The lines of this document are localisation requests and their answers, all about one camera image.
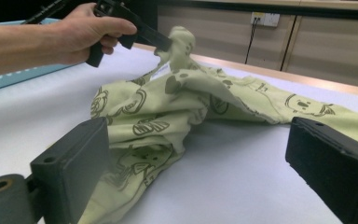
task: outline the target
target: wooden panel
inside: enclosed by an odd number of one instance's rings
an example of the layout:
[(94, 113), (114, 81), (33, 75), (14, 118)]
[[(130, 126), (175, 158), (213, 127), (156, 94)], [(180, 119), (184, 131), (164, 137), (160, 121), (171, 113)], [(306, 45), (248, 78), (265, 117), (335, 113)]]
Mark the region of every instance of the wooden panel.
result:
[(358, 21), (303, 18), (286, 71), (358, 86)]
[(340, 0), (193, 0), (196, 2), (218, 2), (218, 3), (244, 3), (244, 4), (263, 4), (278, 6), (302, 6), (302, 7), (323, 7), (339, 9), (357, 9), (358, 1)]
[[(275, 69), (280, 64), (282, 42), (289, 16), (277, 28), (257, 26), (248, 64)], [(194, 52), (244, 63), (252, 31), (251, 13), (189, 7), (158, 7), (158, 30), (167, 35), (173, 26), (184, 26), (197, 40)]]

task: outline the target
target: blue object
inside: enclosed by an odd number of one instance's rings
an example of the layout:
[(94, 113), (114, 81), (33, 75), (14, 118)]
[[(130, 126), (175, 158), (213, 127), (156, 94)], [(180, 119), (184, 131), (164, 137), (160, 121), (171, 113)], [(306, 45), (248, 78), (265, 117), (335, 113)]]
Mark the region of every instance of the blue object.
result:
[[(55, 21), (58, 21), (58, 20), (44, 19), (41, 23), (48, 24), (48, 23), (52, 23)], [(14, 24), (21, 24), (22, 22), (23, 21), (7, 21), (7, 22), (0, 22), (0, 25), (10, 25), (10, 24), (14, 25)], [(0, 88), (28, 80), (33, 77), (40, 77), (45, 74), (55, 72), (55, 71), (61, 70), (63, 68), (69, 67), (69, 66), (71, 66), (71, 65), (53, 64), (53, 65), (34, 67), (34, 68), (25, 69), (22, 71), (17, 71), (17, 72), (13, 72), (13, 73), (0, 75)]]

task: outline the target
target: green cloth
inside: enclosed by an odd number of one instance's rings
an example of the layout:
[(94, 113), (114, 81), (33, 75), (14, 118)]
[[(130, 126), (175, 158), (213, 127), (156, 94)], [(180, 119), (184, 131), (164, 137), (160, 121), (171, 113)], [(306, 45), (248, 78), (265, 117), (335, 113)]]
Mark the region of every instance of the green cloth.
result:
[(98, 89), (91, 116), (108, 120), (112, 163), (80, 223), (120, 220), (158, 173), (182, 157), (191, 126), (205, 119), (277, 124), (304, 117), (358, 141), (358, 113), (201, 66), (190, 58), (195, 38), (183, 27), (172, 28), (170, 39), (168, 52), (156, 52), (156, 69)]

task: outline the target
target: black plastic part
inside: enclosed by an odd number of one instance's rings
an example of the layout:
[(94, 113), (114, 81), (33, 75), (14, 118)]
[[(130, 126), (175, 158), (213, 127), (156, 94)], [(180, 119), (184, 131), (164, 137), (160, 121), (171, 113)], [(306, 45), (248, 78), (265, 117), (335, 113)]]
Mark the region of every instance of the black plastic part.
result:
[(34, 224), (30, 202), (22, 175), (0, 176), (0, 224)]
[(45, 18), (55, 14), (56, 12), (60, 11), (63, 7), (65, 7), (66, 3), (69, 0), (56, 0), (52, 4), (48, 5), (47, 7), (43, 8), (40, 12), (33, 15), (32, 18), (24, 21), (22, 24), (38, 24)]
[(30, 197), (31, 206), (34, 212), (34, 223), (38, 222), (40, 218), (46, 213), (46, 201), (48, 198), (46, 197), (46, 192), (39, 189), (34, 182), (34, 176), (29, 175), (25, 182), (28, 187), (28, 195)]
[(108, 168), (106, 119), (76, 126), (31, 162), (34, 183), (46, 194), (47, 224), (77, 223)]
[[(147, 26), (142, 22), (139, 16), (132, 13), (119, 2), (112, 0), (99, 0), (97, 6), (94, 8), (94, 14), (101, 17), (110, 16), (123, 18), (132, 22), (136, 26), (138, 31), (135, 35), (122, 35), (118, 39), (120, 44), (126, 49), (132, 48), (132, 45), (137, 40), (138, 36), (141, 36), (157, 49), (161, 49), (163, 51), (167, 51), (172, 44), (172, 41), (167, 36), (162, 35), (158, 31)], [(91, 66), (98, 67), (102, 57), (103, 53), (101, 51), (101, 45), (94, 45), (91, 47), (90, 55), (86, 60), (86, 63)]]
[(103, 59), (103, 45), (100, 42), (95, 43), (89, 49), (89, 58), (86, 63), (93, 66), (100, 66), (101, 60)]
[(293, 118), (286, 161), (343, 223), (358, 223), (358, 142), (314, 120)]

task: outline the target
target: crumpled cloth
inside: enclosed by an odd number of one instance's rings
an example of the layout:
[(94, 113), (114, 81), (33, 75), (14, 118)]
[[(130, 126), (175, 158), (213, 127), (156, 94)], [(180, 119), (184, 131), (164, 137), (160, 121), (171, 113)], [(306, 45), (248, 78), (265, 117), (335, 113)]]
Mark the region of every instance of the crumpled cloth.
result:
[(96, 93), (91, 116), (108, 120), (112, 162), (80, 223), (120, 220), (158, 174), (182, 157), (191, 126), (206, 119), (277, 124), (303, 117), (358, 141), (358, 113), (202, 66), (190, 58), (195, 37), (184, 27), (173, 27), (170, 39), (168, 52), (155, 51), (156, 69), (133, 81), (103, 85)]

